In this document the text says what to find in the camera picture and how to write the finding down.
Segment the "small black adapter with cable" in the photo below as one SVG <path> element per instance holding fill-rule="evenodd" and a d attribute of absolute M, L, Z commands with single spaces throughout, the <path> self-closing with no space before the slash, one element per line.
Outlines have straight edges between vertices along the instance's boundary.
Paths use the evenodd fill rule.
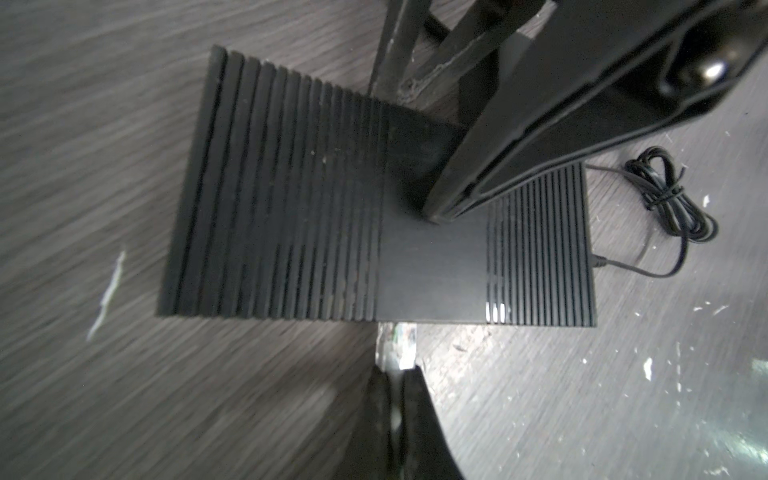
<path fill-rule="evenodd" d="M 677 167 L 669 151 L 652 146 L 637 157 L 626 161 L 622 168 L 587 164 L 589 170 L 613 173 L 623 177 L 640 194 L 645 209 L 656 215 L 662 230 L 680 240 L 677 260 L 667 273 L 655 273 L 597 254 L 591 255 L 591 266 L 619 268 L 644 277 L 667 279 L 677 275 L 684 266 L 689 247 L 715 240 L 719 234 L 717 220 L 698 206 L 682 185 L 684 166 Z"/>

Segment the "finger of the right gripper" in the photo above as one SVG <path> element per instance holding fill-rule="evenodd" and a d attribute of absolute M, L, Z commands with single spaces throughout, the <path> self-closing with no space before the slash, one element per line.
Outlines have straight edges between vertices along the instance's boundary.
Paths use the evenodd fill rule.
<path fill-rule="evenodd" d="M 389 1 L 368 95 L 398 105 L 433 104 L 543 6 L 529 0 L 476 1 L 455 28 L 447 29 L 430 12 L 429 1 Z M 438 46 L 408 73 L 421 31 L 432 34 Z"/>
<path fill-rule="evenodd" d="M 767 47 L 763 1 L 567 1 L 422 208 L 445 223 L 546 173 L 714 110 Z"/>

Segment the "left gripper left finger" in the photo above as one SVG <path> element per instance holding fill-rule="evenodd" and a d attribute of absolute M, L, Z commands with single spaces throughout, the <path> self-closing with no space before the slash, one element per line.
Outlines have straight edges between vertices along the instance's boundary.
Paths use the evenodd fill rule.
<path fill-rule="evenodd" d="M 333 479 L 388 479 L 391 390 L 387 374 L 372 367 L 358 420 Z"/>

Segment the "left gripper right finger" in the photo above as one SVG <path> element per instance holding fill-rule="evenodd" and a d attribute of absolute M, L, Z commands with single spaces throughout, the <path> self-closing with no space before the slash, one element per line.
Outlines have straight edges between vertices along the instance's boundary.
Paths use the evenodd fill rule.
<path fill-rule="evenodd" d="M 404 479 L 464 479 L 444 436 L 420 367 L 402 377 L 401 434 Z"/>

